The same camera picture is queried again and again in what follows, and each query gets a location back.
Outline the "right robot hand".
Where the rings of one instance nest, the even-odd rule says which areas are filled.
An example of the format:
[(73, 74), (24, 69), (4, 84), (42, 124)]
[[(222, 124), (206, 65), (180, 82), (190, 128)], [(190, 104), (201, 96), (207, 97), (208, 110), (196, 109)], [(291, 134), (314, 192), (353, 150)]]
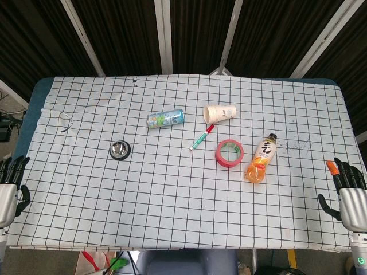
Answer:
[(332, 209), (322, 194), (318, 201), (323, 211), (341, 221), (346, 229), (355, 233), (366, 232), (366, 181), (360, 170), (338, 158), (328, 160), (329, 169), (338, 195), (339, 210)]

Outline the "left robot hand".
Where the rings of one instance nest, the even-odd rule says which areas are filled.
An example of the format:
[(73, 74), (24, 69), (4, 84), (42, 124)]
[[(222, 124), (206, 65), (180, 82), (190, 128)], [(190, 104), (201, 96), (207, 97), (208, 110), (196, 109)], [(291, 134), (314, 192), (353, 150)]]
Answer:
[(14, 161), (1, 161), (1, 229), (8, 227), (30, 204), (29, 189), (21, 184), (29, 159), (21, 155)]

